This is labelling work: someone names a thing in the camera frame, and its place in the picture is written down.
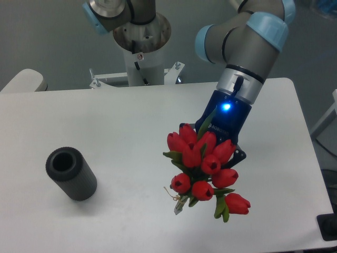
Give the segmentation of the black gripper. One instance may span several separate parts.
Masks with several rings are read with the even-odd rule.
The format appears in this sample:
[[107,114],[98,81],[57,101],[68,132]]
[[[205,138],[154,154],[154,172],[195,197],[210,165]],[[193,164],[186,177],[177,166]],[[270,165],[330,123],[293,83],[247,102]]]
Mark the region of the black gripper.
[[234,144],[228,145],[225,156],[227,161],[222,164],[223,169],[230,169],[246,158],[246,153],[237,143],[239,132],[251,108],[248,103],[215,90],[201,118],[195,123],[196,132],[199,132],[206,118],[211,116],[211,121],[206,126],[206,130],[215,133],[217,144],[228,139]]

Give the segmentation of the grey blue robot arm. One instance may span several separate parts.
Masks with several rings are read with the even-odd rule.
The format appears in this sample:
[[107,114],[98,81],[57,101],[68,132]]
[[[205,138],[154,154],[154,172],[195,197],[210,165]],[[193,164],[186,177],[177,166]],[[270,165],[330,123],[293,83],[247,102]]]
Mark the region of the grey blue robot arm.
[[[161,85],[165,74],[160,50],[171,26],[154,1],[87,1],[83,10],[100,34],[112,33],[124,51],[130,86]],[[199,58],[225,69],[201,118],[197,133],[237,144],[239,132],[288,36],[293,1],[242,1],[237,15],[205,26],[195,39]]]

